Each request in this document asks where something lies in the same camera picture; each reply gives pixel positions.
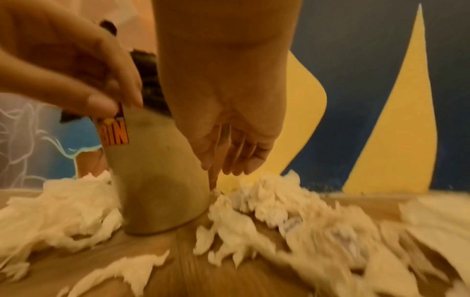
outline yellow painted shape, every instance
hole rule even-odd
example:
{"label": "yellow painted shape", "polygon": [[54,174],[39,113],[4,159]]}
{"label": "yellow painted shape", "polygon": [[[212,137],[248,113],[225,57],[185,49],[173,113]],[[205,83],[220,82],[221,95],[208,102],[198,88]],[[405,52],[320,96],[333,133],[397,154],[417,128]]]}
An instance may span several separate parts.
{"label": "yellow painted shape", "polygon": [[420,5],[397,81],[343,192],[425,193],[436,151],[437,129]]}
{"label": "yellow painted shape", "polygon": [[287,107],[284,127],[267,161],[249,176],[220,174],[217,187],[231,192],[242,178],[256,181],[263,172],[280,174],[302,150],[318,126],[327,107],[327,94],[320,82],[289,52],[287,58]]}

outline yellow triangle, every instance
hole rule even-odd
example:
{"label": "yellow triangle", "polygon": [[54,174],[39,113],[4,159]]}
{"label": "yellow triangle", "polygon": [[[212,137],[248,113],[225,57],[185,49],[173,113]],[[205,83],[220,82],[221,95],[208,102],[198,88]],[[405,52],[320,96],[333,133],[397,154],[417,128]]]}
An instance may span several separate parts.
{"label": "yellow triangle", "polygon": [[280,174],[312,136],[327,107],[327,94],[320,82],[290,52],[287,58],[287,108],[284,127],[268,160],[249,176],[220,174],[217,187],[231,192],[242,178],[256,181],[263,172]]}
{"label": "yellow triangle", "polygon": [[420,5],[397,81],[343,192],[427,192],[436,150],[437,130]]}

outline hand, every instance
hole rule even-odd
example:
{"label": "hand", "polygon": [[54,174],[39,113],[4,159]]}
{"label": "hand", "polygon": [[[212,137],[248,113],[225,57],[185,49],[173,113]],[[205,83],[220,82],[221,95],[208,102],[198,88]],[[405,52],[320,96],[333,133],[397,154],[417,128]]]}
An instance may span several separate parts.
{"label": "hand", "polygon": [[0,91],[112,117],[141,106],[142,82],[116,38],[48,0],[0,0]]}
{"label": "hand", "polygon": [[281,133],[287,55],[300,4],[154,0],[162,90],[211,176],[219,170],[213,166],[222,125],[231,128],[225,174],[258,169]]}

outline wooden floor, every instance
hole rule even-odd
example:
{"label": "wooden floor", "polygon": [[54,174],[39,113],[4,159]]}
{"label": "wooden floor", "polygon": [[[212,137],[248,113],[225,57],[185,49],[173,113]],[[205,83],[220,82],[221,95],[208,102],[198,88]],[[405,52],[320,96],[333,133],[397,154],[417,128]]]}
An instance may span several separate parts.
{"label": "wooden floor", "polygon": [[[4,198],[0,196],[0,207],[2,200]],[[401,199],[351,198],[340,201],[344,205],[360,205],[375,219],[399,219],[398,203]],[[206,254],[194,256],[195,232],[200,224],[211,225],[203,215],[183,227],[156,236],[132,237],[119,231],[109,242],[92,250],[77,254],[49,250],[32,255],[28,277],[17,283],[0,282],[0,297],[54,297],[61,288],[73,286],[91,270],[121,257],[163,254],[168,249],[170,256],[162,267],[154,269],[145,297],[307,297],[313,291],[293,272],[277,268],[261,257],[243,262],[235,269],[230,259],[217,268],[207,262]],[[263,224],[257,227],[278,244],[278,249],[287,249],[278,232]],[[426,253],[450,278],[456,278],[456,272],[445,260],[430,251]],[[427,284],[420,283],[421,294],[425,297],[444,297],[445,290],[446,285],[433,278]],[[110,280],[84,296],[130,297],[132,293],[127,284]]]}

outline orange label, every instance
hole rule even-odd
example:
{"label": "orange label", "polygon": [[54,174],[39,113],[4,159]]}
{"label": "orange label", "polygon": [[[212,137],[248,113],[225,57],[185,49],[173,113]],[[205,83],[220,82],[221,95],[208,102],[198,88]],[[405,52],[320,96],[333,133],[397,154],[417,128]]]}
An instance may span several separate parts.
{"label": "orange label", "polygon": [[96,122],[96,130],[103,146],[129,144],[126,121],[121,106],[115,117],[99,119]]}

